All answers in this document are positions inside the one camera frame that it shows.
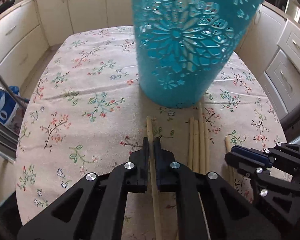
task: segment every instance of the cream kitchen cabinet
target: cream kitchen cabinet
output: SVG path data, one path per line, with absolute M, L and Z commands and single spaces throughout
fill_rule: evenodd
M 9 86 L 21 87 L 34 65 L 48 48 L 42 29 L 37 26 L 2 60 L 0 75 Z
M 105 0 L 67 0 L 73 32 L 107 28 Z
M 300 104 L 300 74 L 297 68 L 286 54 L 279 50 L 266 73 L 279 92 L 288 112 L 292 112 Z
M 0 19 L 0 62 L 26 34 L 38 25 L 34 0 L 23 3 Z
M 131 0 L 107 0 L 107 13 L 109 27 L 133 25 Z
M 67 0 L 36 0 L 50 46 L 63 43 L 73 34 Z
M 285 26 L 285 19 L 265 6 L 261 6 L 252 26 L 238 51 L 238 56 L 253 75 L 259 79 L 277 54 L 277 42 Z

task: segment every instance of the bamboo stick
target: bamboo stick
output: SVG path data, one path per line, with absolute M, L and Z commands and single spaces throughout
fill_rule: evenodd
M 204 139 L 204 121 L 202 116 L 202 106 L 201 103 L 198 103 L 198 121 L 199 121 L 199 130 L 200 130 L 200 173 L 206 173 L 206 149 L 205 149 L 205 139 Z
M 200 141 L 199 141 L 199 122 L 193 122 L 193 171 L 200 172 Z
M 147 116 L 147 135 L 148 135 L 149 150 L 150 150 L 149 166 L 150 166 L 153 213 L 154 213 L 154 230 L 155 230 L 156 240 L 162 240 L 159 192 L 158 192 L 157 183 L 156 183 L 157 179 L 156 179 L 154 149 L 153 149 L 152 122 L 151 122 L 151 117 L 149 117 L 149 116 Z
M 188 167 L 192 170 L 193 167 L 193 122 L 194 118 L 190 118 L 189 122 L 189 153 L 188 153 Z
M 204 121 L 204 146 L 205 146 L 205 156 L 206 156 L 206 169 L 205 173 L 207 174 L 210 171 L 210 148 L 209 148 L 209 131 L 207 122 Z
M 230 141 L 230 137 L 226 136 L 225 137 L 225 143 L 226 143 L 226 153 L 231 151 L 231 141 Z M 235 184 L 234 184 L 234 169 L 231 166 L 228 166 L 228 183 L 235 188 Z

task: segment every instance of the table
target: table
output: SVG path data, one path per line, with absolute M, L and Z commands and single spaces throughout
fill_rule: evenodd
M 204 95 L 211 170 L 223 174 L 224 138 L 264 150 L 285 142 L 263 89 L 233 53 Z M 142 145 L 146 116 L 162 148 L 187 163 L 189 118 L 196 107 L 170 109 L 151 102 L 138 85 L 133 28 L 115 27 L 70 36 L 42 74 L 26 110 L 17 150 L 16 194 L 22 223 L 94 171 L 110 172 Z M 288 179 L 287 174 L 279 174 Z M 249 180 L 236 189 L 252 201 Z M 122 239 L 153 239 L 152 198 L 129 194 Z M 163 238 L 175 239 L 175 194 L 160 194 Z

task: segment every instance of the silver bolt head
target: silver bolt head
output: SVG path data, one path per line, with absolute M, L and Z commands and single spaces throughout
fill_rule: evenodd
M 124 164 L 124 167 L 126 169 L 133 169 L 134 168 L 134 163 L 127 162 L 127 163 Z
M 218 178 L 218 174 L 216 174 L 215 172 L 209 172 L 208 173 L 208 178 L 209 179 L 216 179 L 216 178 Z
M 96 174 L 95 173 L 89 173 L 85 176 L 85 178 L 89 181 L 95 180 L 96 179 Z
M 257 168 L 257 173 L 262 173 L 263 172 L 263 168 L 259 167 Z
M 260 196 L 265 197 L 268 194 L 268 190 L 264 188 L 263 190 L 260 191 Z
M 172 163 L 170 163 L 170 167 L 173 169 L 178 169 L 178 168 L 180 168 L 180 163 L 172 162 Z

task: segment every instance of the drawer handle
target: drawer handle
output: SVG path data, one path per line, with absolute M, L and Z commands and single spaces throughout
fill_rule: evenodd
M 298 50 L 300 50 L 300 46 L 295 42 L 295 40 L 292 40 L 292 43 L 297 47 Z
M 288 82 L 287 78 L 284 76 L 282 70 L 280 70 L 280 74 L 281 74 L 282 78 L 284 79 L 284 81 L 289 85 L 291 92 L 293 92 L 293 88 L 290 85 L 290 83 Z
M 29 57 L 29 54 L 27 53 L 24 59 L 20 62 L 20 65 L 22 65 Z
M 9 35 L 11 32 L 13 32 L 13 30 L 16 28 L 16 25 L 13 26 L 6 34 L 5 36 Z

